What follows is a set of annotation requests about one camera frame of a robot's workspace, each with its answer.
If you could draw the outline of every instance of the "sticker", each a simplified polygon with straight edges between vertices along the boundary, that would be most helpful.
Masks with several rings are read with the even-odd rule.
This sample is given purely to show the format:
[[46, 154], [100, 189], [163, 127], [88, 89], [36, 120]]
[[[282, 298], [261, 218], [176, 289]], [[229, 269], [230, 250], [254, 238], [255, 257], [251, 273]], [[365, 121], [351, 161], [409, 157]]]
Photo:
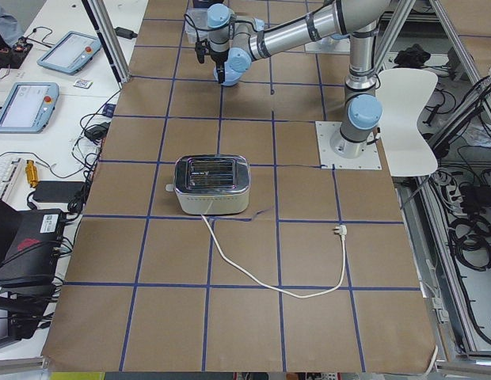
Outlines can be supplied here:
[[88, 89], [93, 84], [92, 81], [86, 81], [85, 79], [77, 79], [73, 84], [74, 87], [79, 87], [81, 89]]
[[43, 222], [41, 223], [41, 234], [49, 234], [55, 231], [57, 227], [57, 219], [59, 216], [57, 214], [49, 214], [43, 217]]

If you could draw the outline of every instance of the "tablet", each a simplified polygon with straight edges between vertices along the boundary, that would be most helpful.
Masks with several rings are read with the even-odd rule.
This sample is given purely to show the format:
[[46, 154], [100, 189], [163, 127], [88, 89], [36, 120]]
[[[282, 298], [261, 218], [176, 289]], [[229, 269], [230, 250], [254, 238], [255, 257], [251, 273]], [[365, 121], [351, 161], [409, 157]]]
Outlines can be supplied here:
[[57, 83], [15, 83], [0, 112], [0, 133], [38, 133], [59, 96]]
[[38, 64], [64, 74], [80, 71], [101, 49], [101, 42], [94, 36], [68, 32], [57, 44], [38, 59]]

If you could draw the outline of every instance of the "power cord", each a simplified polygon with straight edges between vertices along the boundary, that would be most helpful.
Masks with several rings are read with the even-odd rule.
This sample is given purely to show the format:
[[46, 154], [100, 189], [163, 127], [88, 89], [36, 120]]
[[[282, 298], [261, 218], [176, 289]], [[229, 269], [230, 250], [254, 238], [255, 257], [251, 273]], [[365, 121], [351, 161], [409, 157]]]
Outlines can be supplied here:
[[292, 293], [290, 291], [286, 291], [284, 289], [280, 289], [278, 287], [273, 287], [272, 285], [268, 285], [268, 284], [260, 281], [251, 272], [247, 271], [246, 269], [244, 269], [243, 267], [241, 267], [240, 265], [238, 265], [237, 263], [235, 263], [231, 259], [229, 259], [224, 254], [223, 250], [221, 249], [221, 245], [219, 245], [219, 242], [217, 240], [217, 237], [215, 236], [214, 230], [212, 229], [212, 227], [211, 227], [210, 223], [208, 222], [207, 218], [205, 218], [204, 215], [201, 215], [200, 217], [204, 221], [205, 226], [207, 226], [208, 232], [210, 232], [210, 234], [212, 236], [212, 240], [214, 241], [215, 246], [216, 246], [217, 250], [219, 251], [219, 255], [221, 255], [221, 257], [223, 258], [223, 260], [225, 260], [232, 267], [235, 267], [236, 269], [238, 269], [240, 272], [244, 273], [246, 276], [248, 276], [249, 278], [251, 278], [252, 281], [254, 281], [255, 283], [261, 285], [262, 287], [266, 287], [267, 289], [271, 289], [273, 291], [278, 291], [278, 292], [283, 293], [285, 295], [290, 295], [291, 297], [305, 299], [305, 298], [317, 297], [319, 295], [327, 295], [328, 293], [331, 293], [333, 291], [336, 291], [337, 289], [339, 289], [342, 286], [342, 283], [344, 281], [344, 274], [345, 274], [345, 270], [346, 270], [346, 243], [345, 242], [346, 242], [346, 234], [348, 233], [348, 230], [346, 229], [346, 226], [345, 225], [342, 225], [341, 224], [341, 225], [333, 228], [333, 232], [335, 234], [338, 234], [341, 237], [342, 269], [341, 269], [341, 277], [339, 278], [339, 283], [335, 287], [332, 287], [331, 289], [328, 289], [326, 291], [320, 291], [318, 293], [313, 293], [313, 294], [300, 295], [300, 294]]

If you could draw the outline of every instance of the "white mounting plate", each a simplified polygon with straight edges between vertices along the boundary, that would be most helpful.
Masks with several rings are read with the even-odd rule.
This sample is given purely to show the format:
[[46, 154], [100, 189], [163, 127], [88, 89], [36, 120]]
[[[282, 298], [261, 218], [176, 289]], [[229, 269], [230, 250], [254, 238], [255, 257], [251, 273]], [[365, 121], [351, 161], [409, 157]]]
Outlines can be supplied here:
[[306, 53], [349, 55], [351, 43], [349, 38], [336, 40], [331, 44], [320, 44], [319, 42], [309, 42], [306, 44]]
[[[335, 153], [330, 147], [330, 138], [336, 129], [341, 127], [337, 121], [317, 121], [316, 132], [318, 133], [319, 161], [321, 165], [332, 169], [354, 169], [354, 170], [381, 170], [378, 147], [374, 144], [367, 145], [365, 151], [358, 158], [344, 158]], [[371, 133], [368, 141], [373, 141]]]

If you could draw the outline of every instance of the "laptop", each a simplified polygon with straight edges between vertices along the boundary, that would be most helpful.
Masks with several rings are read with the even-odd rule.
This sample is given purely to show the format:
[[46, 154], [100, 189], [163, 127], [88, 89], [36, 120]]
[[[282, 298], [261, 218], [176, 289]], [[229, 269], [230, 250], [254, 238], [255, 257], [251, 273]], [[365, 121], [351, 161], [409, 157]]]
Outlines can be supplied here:
[[0, 287], [52, 282], [63, 216], [60, 209], [16, 211], [0, 200]]

